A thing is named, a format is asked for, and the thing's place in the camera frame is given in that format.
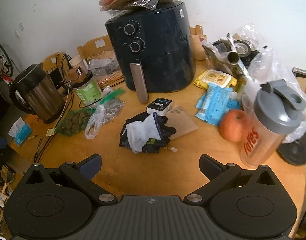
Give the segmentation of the black patterned glove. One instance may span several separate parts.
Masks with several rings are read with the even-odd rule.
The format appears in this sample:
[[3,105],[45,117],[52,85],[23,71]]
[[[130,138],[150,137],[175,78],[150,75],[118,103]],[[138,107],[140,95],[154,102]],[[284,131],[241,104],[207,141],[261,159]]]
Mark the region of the black patterned glove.
[[166,148],[176,129],[166,125],[168,118],[157,113],[140,113],[125,121],[120,132],[119,146],[133,153],[158,153]]

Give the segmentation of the white knit sock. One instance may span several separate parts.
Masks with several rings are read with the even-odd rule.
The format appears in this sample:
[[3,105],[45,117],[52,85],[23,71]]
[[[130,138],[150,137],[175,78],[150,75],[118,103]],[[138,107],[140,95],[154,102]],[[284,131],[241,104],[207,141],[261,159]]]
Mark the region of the white knit sock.
[[162,132],[158,124],[157,113],[147,115],[143,121],[136,116],[126,122],[126,134],[129,147],[133,153],[158,153],[158,146],[154,145],[156,141],[162,139]]

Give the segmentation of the red apple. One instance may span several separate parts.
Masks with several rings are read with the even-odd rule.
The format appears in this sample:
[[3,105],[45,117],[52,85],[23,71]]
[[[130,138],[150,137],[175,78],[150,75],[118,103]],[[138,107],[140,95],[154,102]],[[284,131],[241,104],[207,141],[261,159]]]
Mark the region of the red apple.
[[249,117],[244,111],[232,109],[220,120],[219,132],[227,141],[240,142],[246,136],[249,125]]

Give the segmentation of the green net bag of fruit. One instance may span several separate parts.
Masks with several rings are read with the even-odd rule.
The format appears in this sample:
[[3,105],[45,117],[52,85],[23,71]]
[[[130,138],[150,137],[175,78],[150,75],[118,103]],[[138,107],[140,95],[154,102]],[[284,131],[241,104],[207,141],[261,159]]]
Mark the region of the green net bag of fruit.
[[55,130],[68,137],[84,131],[88,120],[94,112],[95,110],[92,108],[71,110],[61,121],[59,121]]

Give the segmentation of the brown paper piece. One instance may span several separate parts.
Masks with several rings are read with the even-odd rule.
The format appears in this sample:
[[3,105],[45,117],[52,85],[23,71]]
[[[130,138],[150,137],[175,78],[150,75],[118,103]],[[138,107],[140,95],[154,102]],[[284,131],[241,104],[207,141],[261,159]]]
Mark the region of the brown paper piece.
[[176,129],[176,133],[170,136],[171,140],[183,137],[198,129],[194,120],[182,106],[171,109],[165,116],[168,118],[167,126]]

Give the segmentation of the blue snack packets pile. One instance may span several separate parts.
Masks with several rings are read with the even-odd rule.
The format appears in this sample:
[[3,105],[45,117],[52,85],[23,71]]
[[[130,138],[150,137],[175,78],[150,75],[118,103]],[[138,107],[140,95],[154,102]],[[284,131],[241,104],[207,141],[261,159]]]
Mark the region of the blue snack packets pile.
[[210,84],[207,91],[196,104],[195,116],[214,126],[218,126],[222,117],[230,110],[241,109],[241,104],[235,100],[233,88],[221,88]]

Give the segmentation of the blue tissue box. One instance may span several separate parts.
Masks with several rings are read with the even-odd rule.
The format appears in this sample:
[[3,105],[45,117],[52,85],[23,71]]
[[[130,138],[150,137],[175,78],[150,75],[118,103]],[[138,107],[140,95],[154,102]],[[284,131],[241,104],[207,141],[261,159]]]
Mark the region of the blue tissue box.
[[32,129],[27,122],[19,118],[10,128],[8,135],[13,137],[16,145],[21,146],[32,133]]

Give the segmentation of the black kettle base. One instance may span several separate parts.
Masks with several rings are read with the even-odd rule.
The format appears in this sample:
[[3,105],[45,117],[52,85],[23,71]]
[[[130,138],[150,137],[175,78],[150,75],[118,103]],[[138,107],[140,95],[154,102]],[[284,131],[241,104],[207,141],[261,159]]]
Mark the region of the black kettle base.
[[306,133],[292,143],[280,144],[277,149],[280,157],[294,166],[306,164]]

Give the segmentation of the green label jar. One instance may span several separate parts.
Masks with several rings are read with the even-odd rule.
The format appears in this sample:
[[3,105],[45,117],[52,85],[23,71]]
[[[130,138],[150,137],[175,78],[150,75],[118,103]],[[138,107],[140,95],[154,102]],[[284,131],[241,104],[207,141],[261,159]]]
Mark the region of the green label jar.
[[79,97],[83,106],[91,105],[98,101],[102,96],[102,91],[97,80],[93,77],[93,73],[89,70],[86,78],[71,85],[77,96]]

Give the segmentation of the clear shaker bottle grey lid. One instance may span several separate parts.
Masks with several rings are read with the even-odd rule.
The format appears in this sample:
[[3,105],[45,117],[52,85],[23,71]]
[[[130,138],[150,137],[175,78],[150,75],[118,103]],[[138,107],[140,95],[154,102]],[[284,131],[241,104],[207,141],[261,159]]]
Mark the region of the clear shaker bottle grey lid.
[[253,167],[263,164],[300,125],[305,107],[306,102],[285,80],[262,84],[242,140],[242,162]]

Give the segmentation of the small black white box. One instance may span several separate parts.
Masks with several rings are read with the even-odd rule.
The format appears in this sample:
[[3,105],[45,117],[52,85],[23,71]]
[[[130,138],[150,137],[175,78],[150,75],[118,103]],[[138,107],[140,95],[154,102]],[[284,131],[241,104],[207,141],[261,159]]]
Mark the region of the small black white box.
[[157,98],[155,101],[153,101],[146,107],[146,112],[148,114],[155,112],[159,116],[164,116],[168,111],[172,109],[172,107],[173,100]]

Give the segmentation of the yellow wet wipes pack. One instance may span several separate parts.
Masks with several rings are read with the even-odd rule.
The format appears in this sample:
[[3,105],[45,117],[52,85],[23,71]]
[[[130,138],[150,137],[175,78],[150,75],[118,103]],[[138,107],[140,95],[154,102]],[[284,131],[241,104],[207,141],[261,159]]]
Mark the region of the yellow wet wipes pack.
[[219,86],[221,88],[235,87],[237,79],[224,72],[209,69],[198,76],[193,84],[204,90],[208,90],[210,85]]

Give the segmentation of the steel electric kettle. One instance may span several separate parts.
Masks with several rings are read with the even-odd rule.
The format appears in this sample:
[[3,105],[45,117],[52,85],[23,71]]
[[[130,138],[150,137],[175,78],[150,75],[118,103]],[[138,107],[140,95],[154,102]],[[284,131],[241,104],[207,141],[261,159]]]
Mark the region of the steel electric kettle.
[[18,109],[37,115],[45,124],[54,122],[65,104],[40,64],[32,64],[14,79],[9,87],[9,97]]

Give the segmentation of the basket of tools and tape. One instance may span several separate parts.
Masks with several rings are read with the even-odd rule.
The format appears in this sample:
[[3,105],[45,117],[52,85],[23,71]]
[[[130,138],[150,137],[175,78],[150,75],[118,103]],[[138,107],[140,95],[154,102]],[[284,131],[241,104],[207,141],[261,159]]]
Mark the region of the basket of tools and tape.
[[251,78],[248,68],[251,61],[260,52],[251,41],[233,38],[231,34],[211,43],[201,41],[210,63],[216,70],[220,70],[234,77]]

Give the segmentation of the dark blue air fryer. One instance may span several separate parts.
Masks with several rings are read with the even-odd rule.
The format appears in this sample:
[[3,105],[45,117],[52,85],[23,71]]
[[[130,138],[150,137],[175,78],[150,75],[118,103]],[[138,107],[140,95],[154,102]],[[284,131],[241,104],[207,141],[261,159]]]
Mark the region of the dark blue air fryer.
[[184,2],[136,9],[105,23],[126,86],[147,103],[149,93],[186,88],[195,75]]

